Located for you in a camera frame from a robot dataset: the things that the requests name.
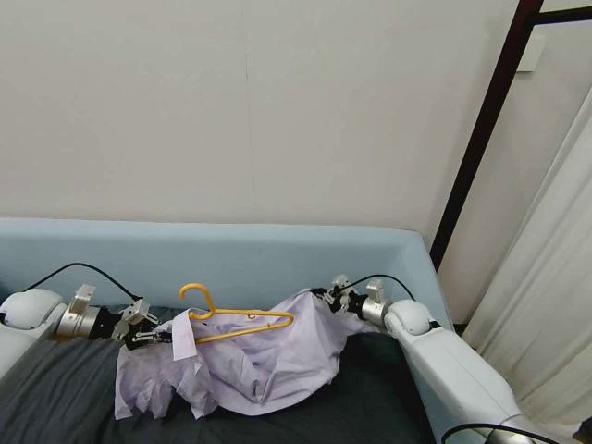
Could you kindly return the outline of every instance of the lavender shirt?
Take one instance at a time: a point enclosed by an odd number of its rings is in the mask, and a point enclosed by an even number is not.
[[[167,414],[173,390],[191,406],[196,419],[217,405],[258,415],[283,409],[309,397],[339,371],[339,354],[347,337],[377,331],[352,313],[331,313],[325,302],[303,291],[275,306],[290,312],[286,328],[197,345],[193,338],[264,326],[274,318],[214,315],[203,323],[187,312],[163,324],[173,344],[129,351],[117,358],[116,419],[133,407],[154,418]]]

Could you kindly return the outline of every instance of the light blue headboard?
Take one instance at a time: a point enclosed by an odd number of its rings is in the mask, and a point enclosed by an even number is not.
[[[0,301],[70,262],[102,268],[152,305],[189,307],[179,287],[206,285],[219,307],[269,308],[306,287],[326,287],[345,273],[401,279],[444,327],[451,327],[421,236],[386,228],[279,225],[156,224],[0,217]],[[103,277],[70,268],[43,284],[69,300],[82,283],[97,287],[93,303],[127,303]],[[385,281],[391,298],[405,298]],[[437,439],[453,425],[420,377],[417,387]]]

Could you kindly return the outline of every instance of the plastic clothes hanger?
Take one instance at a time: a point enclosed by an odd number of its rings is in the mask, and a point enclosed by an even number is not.
[[[227,339],[227,338],[235,338],[237,336],[242,335],[250,335],[252,333],[259,333],[260,331],[267,331],[267,330],[275,330],[278,328],[284,328],[289,326],[292,322],[294,322],[294,315],[288,312],[268,312],[264,310],[232,310],[227,308],[215,308],[214,302],[212,301],[212,297],[210,296],[210,292],[208,289],[198,283],[186,284],[179,290],[179,298],[182,301],[185,301],[185,293],[188,290],[200,290],[205,297],[205,302],[207,303],[208,308],[210,309],[209,312],[206,314],[195,314],[191,311],[188,313],[189,319],[193,319],[195,321],[205,321],[214,315],[246,315],[249,319],[254,319],[256,316],[272,316],[272,317],[287,317],[288,320],[284,322],[280,322],[278,324],[269,324],[267,323],[266,326],[263,327],[254,327],[254,328],[246,328],[244,330],[237,330],[231,331],[229,333],[224,333],[221,335],[214,335],[214,336],[206,336],[205,338],[198,338],[195,340],[196,344],[204,344],[206,342],[212,342],[214,340],[220,339]]]

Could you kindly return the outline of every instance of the hanger hook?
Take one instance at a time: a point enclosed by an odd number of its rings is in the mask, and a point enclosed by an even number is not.
[[[192,284],[185,284],[183,287],[181,287],[179,289],[179,299],[181,299],[182,301],[185,301],[185,293],[188,290],[199,290],[199,291],[201,291],[203,293],[203,296],[205,297],[205,303],[207,303],[207,307],[210,309],[210,311],[207,312],[206,314],[195,314],[195,313],[192,313],[191,314],[191,319],[195,319],[195,320],[198,320],[198,321],[204,321],[204,320],[209,319],[210,317],[212,317],[214,315],[214,313],[216,312],[216,308],[214,307],[214,302],[212,301],[212,297],[210,296],[210,292],[205,287],[205,285],[198,284],[196,282],[194,282]]]

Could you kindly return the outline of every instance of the gray bedsheet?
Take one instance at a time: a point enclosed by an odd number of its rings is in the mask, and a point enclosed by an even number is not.
[[[177,312],[154,313],[167,319]],[[385,335],[350,337],[338,376],[295,406],[256,417],[218,408],[199,421],[179,397],[166,418],[137,413],[115,421],[118,348],[111,340],[39,343],[0,386],[0,442],[434,442],[401,349]]]

